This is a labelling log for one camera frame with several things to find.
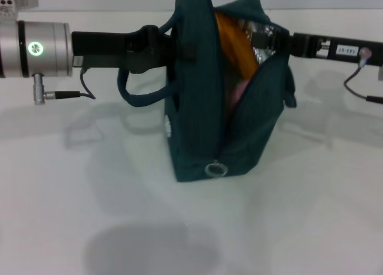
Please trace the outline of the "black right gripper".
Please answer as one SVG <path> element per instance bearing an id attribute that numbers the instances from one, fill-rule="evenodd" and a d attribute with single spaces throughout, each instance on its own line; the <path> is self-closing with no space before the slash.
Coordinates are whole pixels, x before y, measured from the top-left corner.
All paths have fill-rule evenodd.
<path id="1" fill-rule="evenodd" d="M 296 57 L 326 59 L 338 62 L 359 63 L 360 51 L 371 52 L 366 64 L 382 66 L 382 43 L 360 39 L 295 33 L 287 34 L 252 33 L 252 46 L 262 50 L 284 50 L 290 44 L 290 54 Z"/>

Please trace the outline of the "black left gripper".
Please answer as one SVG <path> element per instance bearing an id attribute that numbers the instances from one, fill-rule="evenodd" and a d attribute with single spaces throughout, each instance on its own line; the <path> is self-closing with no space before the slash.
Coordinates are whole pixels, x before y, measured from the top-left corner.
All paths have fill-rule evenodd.
<path id="1" fill-rule="evenodd" d="M 157 26 L 147 25 L 132 33 L 73 32 L 75 68 L 121 68 L 131 74 L 173 64 L 175 59 L 195 59 L 193 45 L 176 45 Z"/>

